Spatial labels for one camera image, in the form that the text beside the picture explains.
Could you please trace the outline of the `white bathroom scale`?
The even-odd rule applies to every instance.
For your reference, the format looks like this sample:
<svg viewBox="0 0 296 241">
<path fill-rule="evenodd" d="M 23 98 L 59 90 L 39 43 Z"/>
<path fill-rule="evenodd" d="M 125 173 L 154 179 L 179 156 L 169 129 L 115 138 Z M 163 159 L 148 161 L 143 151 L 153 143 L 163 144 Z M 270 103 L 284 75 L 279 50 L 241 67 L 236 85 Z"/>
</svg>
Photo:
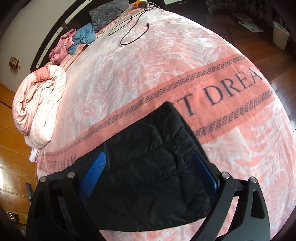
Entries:
<svg viewBox="0 0 296 241">
<path fill-rule="evenodd" d="M 250 21 L 238 21 L 238 24 L 246 28 L 252 33 L 262 33 L 264 30 L 257 25 L 255 25 L 253 22 Z"/>
</svg>

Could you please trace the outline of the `brown wall switch plate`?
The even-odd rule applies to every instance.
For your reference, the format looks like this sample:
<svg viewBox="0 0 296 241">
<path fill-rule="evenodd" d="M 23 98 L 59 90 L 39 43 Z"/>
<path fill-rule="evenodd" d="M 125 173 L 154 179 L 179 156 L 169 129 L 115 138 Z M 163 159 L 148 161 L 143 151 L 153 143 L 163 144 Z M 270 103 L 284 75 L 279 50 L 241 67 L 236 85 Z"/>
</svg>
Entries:
<svg viewBox="0 0 296 241">
<path fill-rule="evenodd" d="M 19 67 L 19 60 L 16 59 L 15 57 L 11 56 L 11 58 L 9 60 L 9 67 L 11 69 L 14 69 L 14 70 L 18 69 L 18 67 Z"/>
</svg>

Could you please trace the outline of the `black quilted pants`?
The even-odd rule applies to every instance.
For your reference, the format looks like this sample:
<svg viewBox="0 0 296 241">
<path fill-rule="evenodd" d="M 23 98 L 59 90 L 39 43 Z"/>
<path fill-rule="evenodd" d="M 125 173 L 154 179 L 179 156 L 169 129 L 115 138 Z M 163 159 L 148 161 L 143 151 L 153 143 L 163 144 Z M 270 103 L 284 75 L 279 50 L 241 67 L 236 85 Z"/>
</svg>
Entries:
<svg viewBox="0 0 296 241">
<path fill-rule="evenodd" d="M 106 165 L 82 200 L 99 230 L 145 232 L 205 218 L 214 198 L 197 174 L 192 154 L 208 158 L 192 130 L 169 102 L 80 157 L 62 172 L 82 179 L 99 153 Z"/>
</svg>

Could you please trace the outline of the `grey pillow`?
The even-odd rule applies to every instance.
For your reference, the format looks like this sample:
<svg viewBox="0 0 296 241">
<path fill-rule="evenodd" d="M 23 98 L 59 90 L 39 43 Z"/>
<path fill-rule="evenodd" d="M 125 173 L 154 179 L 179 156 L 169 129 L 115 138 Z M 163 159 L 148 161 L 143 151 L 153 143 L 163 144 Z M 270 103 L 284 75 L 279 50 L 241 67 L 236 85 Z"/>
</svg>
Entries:
<svg viewBox="0 0 296 241">
<path fill-rule="evenodd" d="M 115 0 L 89 11 L 93 32 L 97 33 L 118 18 L 130 6 L 126 0 Z"/>
</svg>

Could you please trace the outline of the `rolled pink comforter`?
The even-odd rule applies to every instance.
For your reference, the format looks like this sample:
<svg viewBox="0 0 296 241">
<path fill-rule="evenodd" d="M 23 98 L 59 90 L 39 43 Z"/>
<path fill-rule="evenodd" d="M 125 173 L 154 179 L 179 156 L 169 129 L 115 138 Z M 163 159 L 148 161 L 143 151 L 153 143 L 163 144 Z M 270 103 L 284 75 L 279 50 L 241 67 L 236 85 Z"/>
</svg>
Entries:
<svg viewBox="0 0 296 241">
<path fill-rule="evenodd" d="M 41 149 L 51 140 L 66 82 L 63 68 L 47 65 L 30 73 L 16 91 L 13 120 L 31 148 Z"/>
</svg>

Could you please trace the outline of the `pink garment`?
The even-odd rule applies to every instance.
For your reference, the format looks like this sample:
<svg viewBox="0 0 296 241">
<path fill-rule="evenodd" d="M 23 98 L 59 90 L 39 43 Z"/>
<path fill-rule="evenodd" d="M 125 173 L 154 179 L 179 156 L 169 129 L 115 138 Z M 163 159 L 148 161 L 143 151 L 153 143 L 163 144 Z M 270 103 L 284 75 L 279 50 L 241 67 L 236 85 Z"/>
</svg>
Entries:
<svg viewBox="0 0 296 241">
<path fill-rule="evenodd" d="M 55 48 L 49 53 L 50 61 L 59 65 L 68 54 L 68 49 L 74 44 L 72 37 L 75 35 L 76 29 L 71 29 L 62 35 Z"/>
</svg>

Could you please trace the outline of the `pink patterned bed blanket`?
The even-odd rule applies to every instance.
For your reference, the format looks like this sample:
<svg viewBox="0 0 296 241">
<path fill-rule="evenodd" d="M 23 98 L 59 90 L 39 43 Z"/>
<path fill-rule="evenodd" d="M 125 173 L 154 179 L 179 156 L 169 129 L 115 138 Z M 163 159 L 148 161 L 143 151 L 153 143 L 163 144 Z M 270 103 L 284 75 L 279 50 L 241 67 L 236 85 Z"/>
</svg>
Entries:
<svg viewBox="0 0 296 241">
<path fill-rule="evenodd" d="M 181 15 L 129 10 L 79 45 L 61 67 L 67 84 L 37 175 L 62 171 L 116 132 L 169 101 L 210 161 L 255 176 L 271 236 L 295 207 L 295 61 L 236 28 L 236 43 Z"/>
</svg>

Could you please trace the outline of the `orange charger box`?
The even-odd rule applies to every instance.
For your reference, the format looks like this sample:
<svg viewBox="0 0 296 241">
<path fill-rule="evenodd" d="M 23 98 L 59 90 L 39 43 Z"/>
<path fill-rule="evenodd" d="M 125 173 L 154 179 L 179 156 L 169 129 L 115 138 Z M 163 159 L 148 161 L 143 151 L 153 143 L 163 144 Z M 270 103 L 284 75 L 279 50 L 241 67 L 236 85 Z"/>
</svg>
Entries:
<svg viewBox="0 0 296 241">
<path fill-rule="evenodd" d="M 134 3 L 133 3 L 133 6 L 134 8 L 146 8 L 149 6 L 149 3 L 147 1 L 144 1 L 144 0 L 136 0 Z"/>
</svg>

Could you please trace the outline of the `blue garment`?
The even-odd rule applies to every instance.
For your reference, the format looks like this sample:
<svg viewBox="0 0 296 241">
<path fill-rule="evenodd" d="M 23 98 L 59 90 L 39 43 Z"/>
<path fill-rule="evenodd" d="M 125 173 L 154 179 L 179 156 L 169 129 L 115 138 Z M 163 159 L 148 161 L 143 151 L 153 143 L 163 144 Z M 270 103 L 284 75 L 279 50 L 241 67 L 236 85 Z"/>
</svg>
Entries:
<svg viewBox="0 0 296 241">
<path fill-rule="evenodd" d="M 89 45 L 96 40 L 92 23 L 88 23 L 76 31 L 72 37 L 73 44 L 69 47 L 68 53 L 74 55 L 79 44 Z"/>
</svg>

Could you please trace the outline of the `white trash bin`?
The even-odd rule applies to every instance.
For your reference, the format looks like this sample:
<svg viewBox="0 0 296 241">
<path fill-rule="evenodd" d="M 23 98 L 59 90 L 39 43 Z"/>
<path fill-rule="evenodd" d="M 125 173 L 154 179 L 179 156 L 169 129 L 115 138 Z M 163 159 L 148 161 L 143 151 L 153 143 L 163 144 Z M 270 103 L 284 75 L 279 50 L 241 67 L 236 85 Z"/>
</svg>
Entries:
<svg viewBox="0 0 296 241">
<path fill-rule="evenodd" d="M 290 37 L 290 33 L 278 22 L 273 21 L 273 42 L 280 49 L 284 50 L 288 39 Z"/>
</svg>

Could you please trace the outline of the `black headboard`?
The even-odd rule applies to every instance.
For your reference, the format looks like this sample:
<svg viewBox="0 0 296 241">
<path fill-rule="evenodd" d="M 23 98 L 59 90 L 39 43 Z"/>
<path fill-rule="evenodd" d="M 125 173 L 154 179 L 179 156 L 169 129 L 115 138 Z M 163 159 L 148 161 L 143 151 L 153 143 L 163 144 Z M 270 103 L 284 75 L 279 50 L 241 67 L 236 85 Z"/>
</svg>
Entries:
<svg viewBox="0 0 296 241">
<path fill-rule="evenodd" d="M 53 44 L 57 43 L 59 37 L 66 33 L 68 25 L 72 27 L 76 24 L 76 28 L 80 28 L 90 21 L 88 12 L 97 6 L 105 4 L 109 1 L 75 1 L 67 10 L 58 18 L 51 30 L 49 30 L 42 44 L 32 61 L 30 71 L 33 72 L 48 60 L 48 55 L 53 49 Z"/>
</svg>

